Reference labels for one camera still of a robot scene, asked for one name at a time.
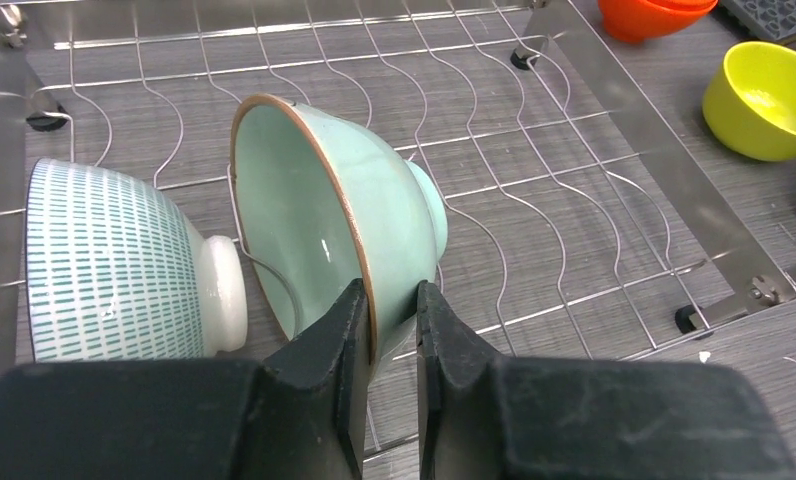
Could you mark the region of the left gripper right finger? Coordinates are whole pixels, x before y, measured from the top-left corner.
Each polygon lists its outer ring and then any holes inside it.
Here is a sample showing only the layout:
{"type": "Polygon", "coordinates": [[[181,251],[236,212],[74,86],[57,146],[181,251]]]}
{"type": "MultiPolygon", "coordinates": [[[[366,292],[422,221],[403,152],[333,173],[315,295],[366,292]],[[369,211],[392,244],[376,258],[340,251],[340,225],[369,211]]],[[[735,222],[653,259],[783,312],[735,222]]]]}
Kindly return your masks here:
{"type": "Polygon", "coordinates": [[[689,362],[508,356],[417,290],[424,479],[795,479],[762,397],[689,362]]]}

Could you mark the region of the metal two-tier dish rack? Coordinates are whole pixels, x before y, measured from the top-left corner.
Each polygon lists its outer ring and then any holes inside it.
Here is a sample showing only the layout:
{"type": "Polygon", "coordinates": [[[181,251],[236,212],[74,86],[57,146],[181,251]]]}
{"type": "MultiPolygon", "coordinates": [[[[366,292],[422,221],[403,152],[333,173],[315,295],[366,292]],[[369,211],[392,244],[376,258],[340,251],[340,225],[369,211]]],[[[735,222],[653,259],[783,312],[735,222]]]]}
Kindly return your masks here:
{"type": "Polygon", "coordinates": [[[32,358],[25,194],[42,157],[154,184],[237,236],[229,135],[266,92],[432,178],[437,280],[510,354],[733,367],[796,455],[796,161],[719,145],[717,17],[640,47],[589,1],[0,1],[0,374],[32,358]]]}

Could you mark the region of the pale green ceramic bowl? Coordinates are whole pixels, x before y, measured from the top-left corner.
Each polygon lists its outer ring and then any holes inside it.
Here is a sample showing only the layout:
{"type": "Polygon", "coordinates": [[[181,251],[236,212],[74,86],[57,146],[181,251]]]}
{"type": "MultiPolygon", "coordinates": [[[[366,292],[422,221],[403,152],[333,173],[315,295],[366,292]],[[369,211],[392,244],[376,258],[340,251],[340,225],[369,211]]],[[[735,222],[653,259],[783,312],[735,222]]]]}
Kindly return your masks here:
{"type": "Polygon", "coordinates": [[[360,124],[263,93],[234,115],[230,187],[241,244],[284,335],[312,326],[358,279],[370,365],[389,363],[448,242],[430,176],[360,124]]]}

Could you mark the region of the white plate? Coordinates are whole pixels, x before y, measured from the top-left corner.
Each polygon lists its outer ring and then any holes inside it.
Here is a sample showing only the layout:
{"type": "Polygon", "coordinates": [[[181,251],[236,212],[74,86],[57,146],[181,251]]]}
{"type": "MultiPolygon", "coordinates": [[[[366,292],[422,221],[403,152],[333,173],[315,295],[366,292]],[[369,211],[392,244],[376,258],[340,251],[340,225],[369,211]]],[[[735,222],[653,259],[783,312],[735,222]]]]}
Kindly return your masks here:
{"type": "Polygon", "coordinates": [[[141,180],[40,159],[30,177],[25,240],[38,362],[211,357],[246,342],[234,242],[202,235],[141,180]]]}

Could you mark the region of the yellow bowl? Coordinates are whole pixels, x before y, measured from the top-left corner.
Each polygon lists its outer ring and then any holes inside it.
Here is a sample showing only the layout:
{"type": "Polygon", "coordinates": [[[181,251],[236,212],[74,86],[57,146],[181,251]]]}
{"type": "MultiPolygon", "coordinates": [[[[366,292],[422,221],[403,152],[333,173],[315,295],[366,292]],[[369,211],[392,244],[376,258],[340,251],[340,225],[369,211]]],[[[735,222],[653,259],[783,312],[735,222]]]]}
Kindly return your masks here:
{"type": "Polygon", "coordinates": [[[796,158],[796,51],[763,41],[734,45],[702,98],[712,134],[764,162],[796,158]]]}

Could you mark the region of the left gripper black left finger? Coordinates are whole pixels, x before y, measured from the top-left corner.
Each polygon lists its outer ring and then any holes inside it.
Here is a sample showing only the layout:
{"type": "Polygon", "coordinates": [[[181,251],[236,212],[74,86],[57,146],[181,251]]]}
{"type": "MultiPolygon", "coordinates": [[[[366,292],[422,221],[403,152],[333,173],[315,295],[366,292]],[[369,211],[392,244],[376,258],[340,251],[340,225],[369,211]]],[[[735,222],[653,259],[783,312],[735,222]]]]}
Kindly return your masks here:
{"type": "Polygon", "coordinates": [[[358,479],[368,326],[354,280],[262,361],[19,366],[0,377],[0,479],[358,479]]]}

